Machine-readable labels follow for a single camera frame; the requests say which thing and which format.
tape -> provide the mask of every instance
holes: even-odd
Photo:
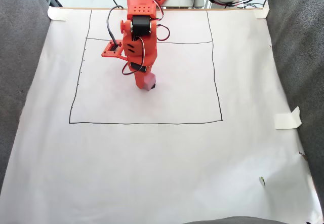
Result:
[[[50,6],[47,10],[47,15],[51,20],[66,21],[68,12],[68,9],[54,8]]]
[[[268,0],[265,2],[263,9],[255,9],[253,10],[255,18],[257,19],[265,19],[269,14],[270,8]]]
[[[274,115],[275,129],[295,129],[301,126],[302,121],[299,117],[299,107],[296,107],[289,114],[276,114]]]

small object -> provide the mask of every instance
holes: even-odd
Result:
[[[265,181],[264,181],[263,177],[259,177],[259,181],[262,186],[265,186]]]
[[[143,89],[149,91],[155,88],[155,83],[156,83],[155,74],[149,73],[147,76],[144,77]]]
[[[299,107],[296,107],[289,114],[276,114],[274,115],[275,129],[295,129],[301,126],[302,121],[299,117]]]
[[[304,158],[305,161],[307,161],[307,158],[306,158],[305,154],[303,154],[301,152],[298,152],[298,153]]]

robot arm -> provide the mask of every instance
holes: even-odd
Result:
[[[157,57],[156,29],[162,26],[157,25],[156,22],[163,18],[164,14],[160,5],[164,1],[127,0],[127,21],[120,22],[120,30],[124,34],[123,40],[115,40],[110,33],[112,40],[109,41],[102,53],[103,57],[117,57],[126,60],[127,63],[122,73],[124,75],[134,74],[137,87],[147,91],[153,89],[156,82],[151,69]],[[160,8],[162,18],[156,17],[156,6]],[[127,66],[130,73],[124,73]]]

drawn rectangle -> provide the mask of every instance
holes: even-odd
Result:
[[[186,124],[221,120],[214,83],[212,42],[157,45],[152,72],[156,87],[147,92],[124,76],[124,61],[103,58],[107,41],[88,39],[71,123]]]

black line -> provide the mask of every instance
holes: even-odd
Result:
[[[206,14],[207,14],[207,19],[208,19],[208,26],[209,26],[209,30],[211,31],[211,36],[212,36],[212,42],[213,42],[213,49],[212,49],[212,62],[213,62],[213,67],[214,67],[214,83],[215,83],[215,88],[216,88],[216,94],[217,94],[217,98],[218,98],[218,106],[219,106],[219,112],[221,113],[221,120],[223,120],[223,116],[222,116],[222,109],[221,109],[221,104],[219,102],[219,96],[218,96],[218,92],[217,92],[217,86],[216,86],[216,81],[215,81],[215,65],[214,65],[214,40],[213,40],[213,34],[212,34],[212,30],[211,30],[211,25],[209,23],[209,17],[208,17],[208,12],[206,10]]]
[[[87,33],[87,37],[86,37],[86,41],[85,41],[85,47],[84,47],[84,50],[83,50],[82,61],[81,61],[80,69],[79,69],[79,75],[78,75],[78,78],[77,78],[75,96],[74,96],[73,103],[72,103],[72,106],[71,106],[71,109],[70,109],[69,124],[113,124],[113,125],[159,125],[159,124],[161,124],[161,125],[184,125],[184,124],[210,124],[210,123],[223,121],[221,105],[220,105],[220,102],[219,102],[219,96],[218,96],[217,86],[216,86],[216,81],[215,81],[215,65],[214,65],[214,59],[213,59],[214,40],[213,40],[212,30],[211,30],[210,23],[209,23],[208,12],[206,11],[206,13],[207,13],[208,25],[209,25],[209,30],[211,32],[212,40],[209,41],[209,42],[201,42],[201,43],[213,43],[212,62],[213,62],[213,68],[214,68],[214,83],[215,83],[216,94],[217,94],[217,98],[218,98],[218,106],[219,106],[219,111],[220,111],[220,114],[221,114],[221,120],[215,120],[215,121],[203,122],[203,123],[97,123],[97,122],[71,122],[71,113],[72,113],[73,104],[74,104],[75,98],[76,98],[76,93],[77,93],[78,83],[79,83],[79,79],[80,79],[81,68],[82,68],[82,64],[83,64],[83,58],[84,58],[84,55],[85,55],[87,40],[92,39],[92,40],[100,40],[100,41],[109,41],[109,40],[106,40],[106,39],[96,39],[96,38],[89,38],[88,37],[89,31],[90,31],[90,25],[91,25],[91,14],[92,14],[92,10],[91,10],[90,17],[89,17],[89,29],[88,29],[88,33]],[[201,44],[201,43],[169,43],[169,44]]]
[[[110,41],[110,40],[106,40],[106,39],[97,39],[97,38],[86,38],[86,39],[100,40],[100,41]],[[201,44],[201,43],[171,43],[171,44]]]
[[[201,44],[201,43],[171,43],[171,44]]]
[[[90,12],[90,17],[89,17],[89,28],[88,28],[87,37],[88,37],[88,35],[89,35],[89,31],[90,31],[91,15],[92,15],[92,10],[91,10],[91,12]],[[74,95],[74,99],[73,99],[73,102],[72,102],[72,105],[71,105],[71,109],[70,109],[69,124],[71,123],[71,113],[72,113],[72,108],[73,108],[73,105],[74,105],[74,102],[75,102],[75,98],[76,98],[77,87],[78,87],[78,85],[79,85],[79,79],[80,79],[81,67],[82,67],[83,57],[84,57],[84,55],[85,55],[85,50],[86,50],[87,37],[86,37],[86,41],[85,41],[85,47],[83,48],[82,60],[81,60],[81,65],[80,65],[80,69],[79,69],[79,76],[77,77],[77,83],[76,83],[75,95]]]
[[[97,39],[97,38],[86,38],[86,39],[91,39],[91,40],[100,40],[100,41],[110,41],[110,40],[106,40],[106,39]]]
[[[119,125],[133,125],[133,124],[143,124],[143,125],[155,125],[155,124],[170,124],[170,125],[182,125],[182,124],[210,124],[215,122],[221,122],[223,120],[215,120],[210,122],[203,122],[203,123],[94,123],[94,122],[75,122],[70,124],[119,124]]]

